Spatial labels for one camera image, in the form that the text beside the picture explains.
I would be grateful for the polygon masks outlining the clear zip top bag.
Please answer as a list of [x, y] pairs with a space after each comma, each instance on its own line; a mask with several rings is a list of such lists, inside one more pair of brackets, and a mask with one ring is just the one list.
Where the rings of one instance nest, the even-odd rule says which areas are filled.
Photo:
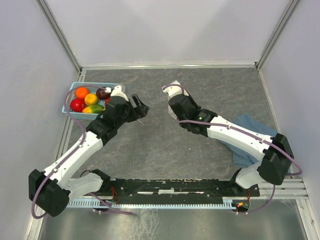
[[169, 115], [174, 118], [175, 120], [177, 120], [177, 115], [174, 113], [174, 111], [172, 110], [170, 104], [168, 104], [168, 113]]

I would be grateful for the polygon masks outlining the red bell pepper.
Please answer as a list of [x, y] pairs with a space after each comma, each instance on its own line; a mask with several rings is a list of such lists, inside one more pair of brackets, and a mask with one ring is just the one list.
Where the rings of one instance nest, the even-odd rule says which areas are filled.
[[104, 105], [106, 106], [107, 104], [108, 104], [108, 102], [110, 101], [110, 97], [109, 98], [107, 98], [106, 100], [105, 100], [105, 102], [104, 102]]

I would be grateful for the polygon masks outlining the red apple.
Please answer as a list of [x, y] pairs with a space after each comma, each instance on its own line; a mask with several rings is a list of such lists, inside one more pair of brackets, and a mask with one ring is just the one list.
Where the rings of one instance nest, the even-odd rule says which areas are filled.
[[86, 108], [86, 103], [82, 98], [75, 98], [70, 102], [69, 106], [73, 112], [81, 113]]

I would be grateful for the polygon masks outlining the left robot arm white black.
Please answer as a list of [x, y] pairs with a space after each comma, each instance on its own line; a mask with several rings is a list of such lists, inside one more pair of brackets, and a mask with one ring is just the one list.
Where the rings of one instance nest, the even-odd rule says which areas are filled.
[[104, 173], [89, 173], [77, 179], [72, 179], [72, 176], [89, 157], [117, 135], [123, 124], [148, 114], [150, 108], [136, 94], [131, 97], [135, 106], [125, 96], [112, 96], [105, 110], [84, 128], [82, 138], [62, 157], [43, 171], [34, 169], [29, 174], [28, 197], [32, 201], [32, 209], [38, 206], [45, 214], [56, 217], [76, 198], [92, 192], [106, 195], [110, 191], [111, 183]]

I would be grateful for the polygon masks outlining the light blue plastic basket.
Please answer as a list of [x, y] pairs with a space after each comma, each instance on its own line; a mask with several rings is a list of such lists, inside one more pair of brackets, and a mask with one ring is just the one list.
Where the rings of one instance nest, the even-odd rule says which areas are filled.
[[[101, 88], [109, 87], [113, 89], [117, 85], [122, 85], [122, 87], [124, 87], [124, 92], [126, 92], [126, 88], [123, 84], [105, 83], [105, 82], [73, 82], [69, 91], [71, 91], [73, 88], [77, 89], [80, 87], [86, 87], [88, 88], [90, 94], [95, 94], [99, 87]], [[94, 120], [98, 116], [98, 114], [74, 112], [70, 109], [71, 101], [76, 99], [75, 92], [76, 92], [75, 90], [72, 91], [70, 94], [67, 95], [67, 98], [65, 99], [65, 104], [67, 109], [69, 110], [69, 114], [72, 115], [77, 120]]]

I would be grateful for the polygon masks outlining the green yellow mango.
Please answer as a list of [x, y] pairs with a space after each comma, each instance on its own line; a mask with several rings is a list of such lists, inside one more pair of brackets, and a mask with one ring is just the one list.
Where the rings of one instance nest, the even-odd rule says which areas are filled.
[[99, 105], [99, 104], [93, 104], [85, 107], [82, 110], [82, 113], [84, 114], [99, 114], [105, 109], [104, 106]]

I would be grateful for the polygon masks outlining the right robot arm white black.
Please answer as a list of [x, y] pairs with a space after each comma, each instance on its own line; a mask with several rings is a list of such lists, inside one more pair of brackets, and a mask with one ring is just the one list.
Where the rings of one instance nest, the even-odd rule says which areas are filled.
[[294, 158], [286, 136], [270, 136], [233, 124], [207, 109], [202, 109], [191, 96], [177, 94], [168, 100], [170, 114], [189, 132], [217, 139], [257, 159], [242, 168], [229, 183], [231, 193], [242, 195], [253, 185], [268, 182], [280, 186]]

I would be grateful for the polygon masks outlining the dark purple fruit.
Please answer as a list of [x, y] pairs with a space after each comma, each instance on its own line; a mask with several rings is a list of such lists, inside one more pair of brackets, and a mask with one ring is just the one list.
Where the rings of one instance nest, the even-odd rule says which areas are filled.
[[106, 100], [111, 96], [111, 90], [108, 88], [98, 88], [95, 94], [99, 100]]

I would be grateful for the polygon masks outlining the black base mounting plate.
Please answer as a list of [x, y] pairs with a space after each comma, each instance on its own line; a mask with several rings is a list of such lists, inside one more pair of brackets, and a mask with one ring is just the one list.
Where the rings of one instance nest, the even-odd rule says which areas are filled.
[[258, 185], [245, 189], [230, 180], [211, 179], [111, 179], [99, 169], [89, 170], [102, 178], [98, 197], [110, 197], [120, 205], [171, 207], [183, 205], [222, 204], [223, 198], [259, 197]]

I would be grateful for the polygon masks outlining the yellow orange round fruit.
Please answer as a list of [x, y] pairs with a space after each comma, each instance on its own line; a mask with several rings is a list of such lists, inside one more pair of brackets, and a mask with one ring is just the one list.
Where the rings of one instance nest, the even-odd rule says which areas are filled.
[[87, 106], [96, 105], [99, 102], [99, 98], [97, 97], [96, 94], [89, 93], [85, 96], [84, 102]]

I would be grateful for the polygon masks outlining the blue cloth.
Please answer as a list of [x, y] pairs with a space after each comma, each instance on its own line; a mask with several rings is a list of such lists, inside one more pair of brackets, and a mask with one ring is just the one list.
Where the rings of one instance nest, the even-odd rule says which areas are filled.
[[[275, 129], [258, 122], [257, 120], [252, 118], [248, 113], [243, 113], [242, 115], [235, 117], [234, 119], [231, 120], [231, 122], [242, 128], [245, 128], [247, 130], [250, 130], [259, 134], [263, 134], [263, 135], [269, 135], [269, 136], [275, 137], [276, 134], [278, 133]], [[233, 152], [233, 155], [232, 155], [233, 163], [237, 167], [245, 169], [258, 162], [258, 160], [255, 157], [248, 154], [244, 150], [238, 147], [235, 147], [232, 144], [229, 144], [222, 140], [220, 140], [219, 142], [226, 145]]]

